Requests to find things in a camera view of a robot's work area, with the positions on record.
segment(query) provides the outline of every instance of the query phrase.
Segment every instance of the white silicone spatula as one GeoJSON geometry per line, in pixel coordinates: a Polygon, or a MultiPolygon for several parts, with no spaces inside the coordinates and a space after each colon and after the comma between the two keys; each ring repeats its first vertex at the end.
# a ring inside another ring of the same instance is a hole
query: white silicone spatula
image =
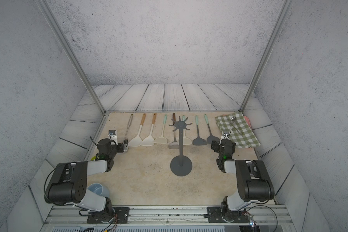
{"type": "Polygon", "coordinates": [[[139,126],[139,130],[138,130],[138,134],[136,135],[135,138],[130,140],[130,142],[128,143],[128,146],[130,146],[130,147],[139,147],[141,145],[142,139],[140,138],[139,135],[141,134],[141,130],[142,130],[142,126],[143,126],[145,118],[146,118],[146,114],[143,114],[142,120],[141,120],[141,125],[139,126]]]}
{"type": "Polygon", "coordinates": [[[164,137],[164,129],[165,129],[165,123],[166,123],[167,115],[164,116],[164,123],[162,125],[162,131],[161,136],[158,138],[155,138],[154,143],[168,143],[168,139],[164,137]]]}
{"type": "Polygon", "coordinates": [[[153,132],[153,127],[155,125],[156,121],[156,113],[153,114],[153,119],[152,119],[152,125],[151,125],[151,131],[149,132],[149,136],[147,136],[142,142],[142,146],[153,146],[154,144],[154,139],[152,137],[152,132],[153,132]]]}

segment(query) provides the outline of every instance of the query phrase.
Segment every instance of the mounting plate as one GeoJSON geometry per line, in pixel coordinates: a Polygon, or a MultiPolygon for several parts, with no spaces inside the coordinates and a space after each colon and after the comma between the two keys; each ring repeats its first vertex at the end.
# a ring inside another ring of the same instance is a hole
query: mounting plate
{"type": "MultiPolygon", "coordinates": [[[[211,215],[208,217],[209,223],[225,223],[226,221],[223,220],[222,215],[220,213],[220,207],[207,207],[207,213],[208,215],[211,215]]],[[[229,223],[249,223],[249,220],[247,216],[240,216],[237,217],[236,220],[229,223]]]]}
{"type": "MultiPolygon", "coordinates": [[[[129,207],[114,207],[116,215],[117,215],[117,223],[118,224],[126,224],[128,222],[129,216],[129,207]]],[[[90,214],[88,216],[88,220],[86,223],[89,224],[99,224],[103,223],[102,221],[106,220],[106,216],[96,216],[94,214],[90,214]]]]}

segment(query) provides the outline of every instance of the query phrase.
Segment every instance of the green plaid napkin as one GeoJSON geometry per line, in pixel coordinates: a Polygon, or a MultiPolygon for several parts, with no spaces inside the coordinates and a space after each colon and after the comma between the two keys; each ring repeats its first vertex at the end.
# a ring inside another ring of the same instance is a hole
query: green plaid napkin
{"type": "Polygon", "coordinates": [[[215,117],[215,121],[221,132],[229,131],[231,126],[233,126],[229,140],[235,142],[237,148],[254,148],[260,146],[258,139],[255,137],[241,112],[215,117]],[[232,123],[231,118],[234,117],[236,120],[232,123]]]}

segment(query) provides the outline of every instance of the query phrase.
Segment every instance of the spatula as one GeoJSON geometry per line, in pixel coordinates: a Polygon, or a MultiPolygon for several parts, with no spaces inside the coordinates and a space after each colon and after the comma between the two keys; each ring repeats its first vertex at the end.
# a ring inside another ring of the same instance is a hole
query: spatula
{"type": "Polygon", "coordinates": [[[179,143],[177,142],[177,138],[175,137],[175,131],[174,131],[174,142],[169,143],[169,149],[172,149],[172,150],[179,149],[179,143]]]}
{"type": "Polygon", "coordinates": [[[139,135],[141,134],[141,130],[142,130],[142,126],[143,126],[145,118],[146,118],[146,114],[143,114],[142,120],[141,120],[141,125],[139,126],[139,130],[138,130],[138,134],[136,135],[135,138],[130,140],[130,142],[128,143],[128,146],[130,146],[130,147],[139,147],[141,145],[142,139],[140,138],[139,135]]]}
{"type": "Polygon", "coordinates": [[[164,116],[164,124],[162,125],[161,136],[158,137],[158,138],[155,138],[155,140],[153,141],[154,143],[168,143],[168,139],[164,137],[164,129],[165,129],[166,118],[167,118],[167,115],[165,114],[165,116],[164,116]]]}
{"type": "Polygon", "coordinates": [[[156,121],[156,113],[153,114],[152,125],[151,125],[151,131],[149,132],[149,136],[147,136],[147,137],[141,142],[141,145],[142,145],[142,146],[153,146],[153,144],[154,144],[154,139],[153,139],[153,137],[152,137],[152,132],[153,132],[153,126],[155,125],[155,121],[156,121]]]}
{"type": "Polygon", "coordinates": [[[205,121],[207,123],[207,127],[209,128],[209,133],[210,133],[210,136],[206,139],[207,143],[212,144],[212,141],[220,142],[220,139],[218,137],[215,137],[214,135],[212,135],[212,131],[210,130],[210,126],[209,126],[209,120],[207,119],[206,114],[204,114],[204,117],[205,117],[205,121]]]}
{"type": "Polygon", "coordinates": [[[199,117],[196,115],[196,127],[197,127],[197,138],[193,140],[193,145],[195,146],[202,146],[206,145],[207,142],[203,138],[200,138],[200,133],[199,133],[199,117]]]}
{"type": "Polygon", "coordinates": [[[186,137],[186,130],[183,130],[183,145],[191,145],[192,141],[186,137]]]}

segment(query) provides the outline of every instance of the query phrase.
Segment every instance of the gray wall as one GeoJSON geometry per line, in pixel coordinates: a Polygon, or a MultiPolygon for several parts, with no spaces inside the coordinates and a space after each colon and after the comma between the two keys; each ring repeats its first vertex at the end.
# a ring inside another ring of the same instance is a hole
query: gray wall
{"type": "Polygon", "coordinates": [[[348,0],[295,1],[256,94],[333,231],[348,231],[348,0]]]}
{"type": "Polygon", "coordinates": [[[283,0],[48,0],[93,85],[249,83],[283,0]]]}
{"type": "Polygon", "coordinates": [[[0,1],[0,225],[85,87],[34,0],[0,1]]]}

